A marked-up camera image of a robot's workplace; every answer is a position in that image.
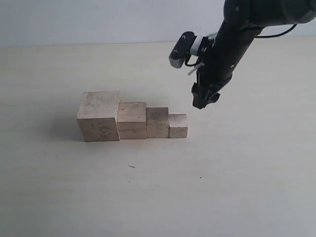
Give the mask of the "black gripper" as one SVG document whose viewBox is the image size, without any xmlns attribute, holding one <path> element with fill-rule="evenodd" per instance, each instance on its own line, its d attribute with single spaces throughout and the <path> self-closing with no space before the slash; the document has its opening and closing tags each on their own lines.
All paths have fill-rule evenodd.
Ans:
<svg viewBox="0 0 316 237">
<path fill-rule="evenodd" d="M 213 46 L 202 57 L 204 65 L 197 70 L 191 89 L 194 107 L 204 109 L 219 100 L 219 91 L 232 79 L 237 64 L 262 31 L 250 23 L 251 5 L 250 0 L 225 1 L 223 23 Z"/>
</svg>

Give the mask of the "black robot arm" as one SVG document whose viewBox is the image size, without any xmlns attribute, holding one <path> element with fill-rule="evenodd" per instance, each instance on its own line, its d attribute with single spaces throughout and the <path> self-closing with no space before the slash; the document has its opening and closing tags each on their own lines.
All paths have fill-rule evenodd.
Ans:
<svg viewBox="0 0 316 237">
<path fill-rule="evenodd" d="M 314 0 L 227 0 L 224 20 L 212 45 L 202 56 L 192 87 L 198 109 L 219 99 L 219 91 L 261 31 L 270 26 L 305 24 L 316 17 Z"/>
</svg>

